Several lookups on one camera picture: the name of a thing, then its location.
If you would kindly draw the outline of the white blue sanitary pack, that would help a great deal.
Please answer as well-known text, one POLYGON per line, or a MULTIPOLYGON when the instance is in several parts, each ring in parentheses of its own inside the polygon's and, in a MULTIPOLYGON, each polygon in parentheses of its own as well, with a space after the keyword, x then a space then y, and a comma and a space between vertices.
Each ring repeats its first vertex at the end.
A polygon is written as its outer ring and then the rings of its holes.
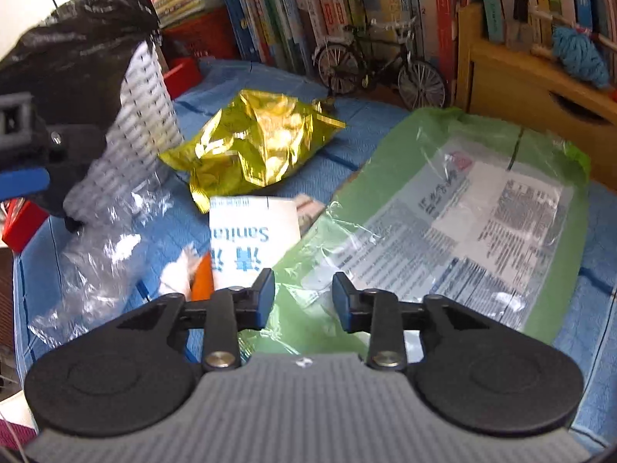
POLYGON ((272 196, 215 196, 209 229, 216 289, 252 286, 300 241, 295 203, 272 196))

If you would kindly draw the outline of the black trash bag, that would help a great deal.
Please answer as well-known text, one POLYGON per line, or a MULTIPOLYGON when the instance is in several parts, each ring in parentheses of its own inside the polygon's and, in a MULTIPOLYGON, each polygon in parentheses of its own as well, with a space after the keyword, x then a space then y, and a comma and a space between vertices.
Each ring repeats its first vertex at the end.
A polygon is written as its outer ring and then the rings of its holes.
POLYGON ((28 93, 46 124, 92 124, 103 154, 48 171, 24 196, 75 231, 137 184, 161 178, 159 155, 182 142, 156 45, 151 0, 70 0, 25 31, 1 61, 1 96, 28 93))

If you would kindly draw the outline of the clear plastic bag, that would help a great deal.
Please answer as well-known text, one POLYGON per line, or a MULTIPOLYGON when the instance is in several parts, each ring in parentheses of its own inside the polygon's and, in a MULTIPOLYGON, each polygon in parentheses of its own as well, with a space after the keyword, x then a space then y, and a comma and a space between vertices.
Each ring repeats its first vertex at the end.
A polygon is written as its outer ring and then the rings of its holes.
POLYGON ((158 221, 174 200, 155 174, 95 214, 61 254, 61 297, 28 328, 59 347, 119 317, 147 272, 158 221))

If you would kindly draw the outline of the green plastic package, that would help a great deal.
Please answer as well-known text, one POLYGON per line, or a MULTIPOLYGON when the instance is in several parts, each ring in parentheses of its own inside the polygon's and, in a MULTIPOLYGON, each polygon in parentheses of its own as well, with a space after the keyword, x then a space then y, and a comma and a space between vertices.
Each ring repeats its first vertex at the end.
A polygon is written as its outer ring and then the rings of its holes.
POLYGON ((365 352, 344 332, 332 277, 406 302, 446 296, 545 343, 568 311, 588 225, 590 160, 551 134, 457 109, 396 125, 275 267, 254 352, 365 352))

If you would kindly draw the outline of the gold foil snack bag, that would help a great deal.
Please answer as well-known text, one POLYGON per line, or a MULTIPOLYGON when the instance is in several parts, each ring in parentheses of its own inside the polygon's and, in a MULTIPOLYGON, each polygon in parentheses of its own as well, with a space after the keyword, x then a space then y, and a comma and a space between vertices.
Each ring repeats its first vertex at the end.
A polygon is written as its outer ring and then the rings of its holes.
POLYGON ((344 128, 319 103, 243 89, 159 158, 187 174, 192 200, 206 213, 215 196, 245 196, 292 176, 344 128))

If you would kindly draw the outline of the red plastic crate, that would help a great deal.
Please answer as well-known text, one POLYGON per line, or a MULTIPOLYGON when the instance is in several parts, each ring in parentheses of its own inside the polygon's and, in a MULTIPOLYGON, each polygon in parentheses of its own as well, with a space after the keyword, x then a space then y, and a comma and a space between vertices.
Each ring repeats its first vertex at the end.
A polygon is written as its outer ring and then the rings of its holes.
POLYGON ((162 30, 161 50, 169 71, 163 74, 171 99, 198 86, 203 57, 237 60, 241 57, 225 7, 200 13, 162 30))

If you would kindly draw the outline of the miniature black bicycle model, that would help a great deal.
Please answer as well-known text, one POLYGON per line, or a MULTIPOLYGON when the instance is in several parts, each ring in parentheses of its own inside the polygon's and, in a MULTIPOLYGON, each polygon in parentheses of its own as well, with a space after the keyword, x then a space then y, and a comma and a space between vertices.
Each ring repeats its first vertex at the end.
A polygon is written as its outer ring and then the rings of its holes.
POLYGON ((314 66, 330 95, 347 96, 387 86, 405 107, 443 108, 448 87, 436 67, 415 48, 416 19, 362 26, 346 24, 341 37, 329 37, 317 49, 314 66))

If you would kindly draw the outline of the wooden box shelf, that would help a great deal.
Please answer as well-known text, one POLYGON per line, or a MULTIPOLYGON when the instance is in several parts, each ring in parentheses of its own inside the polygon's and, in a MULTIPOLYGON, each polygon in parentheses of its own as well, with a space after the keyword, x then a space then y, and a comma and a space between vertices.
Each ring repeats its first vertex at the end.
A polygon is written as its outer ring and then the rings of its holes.
POLYGON ((616 102, 563 68, 484 38, 484 10, 458 10, 454 105, 574 143, 591 158, 591 177, 616 188, 616 102))

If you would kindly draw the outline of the blue yarn tassel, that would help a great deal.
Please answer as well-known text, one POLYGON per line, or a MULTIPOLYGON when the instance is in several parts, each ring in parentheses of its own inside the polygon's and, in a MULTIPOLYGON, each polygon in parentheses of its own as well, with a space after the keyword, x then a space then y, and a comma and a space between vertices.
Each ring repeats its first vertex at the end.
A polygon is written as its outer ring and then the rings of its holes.
POLYGON ((604 58, 586 35, 570 27, 557 26, 552 34, 552 52, 573 78, 599 89, 610 85, 604 58))

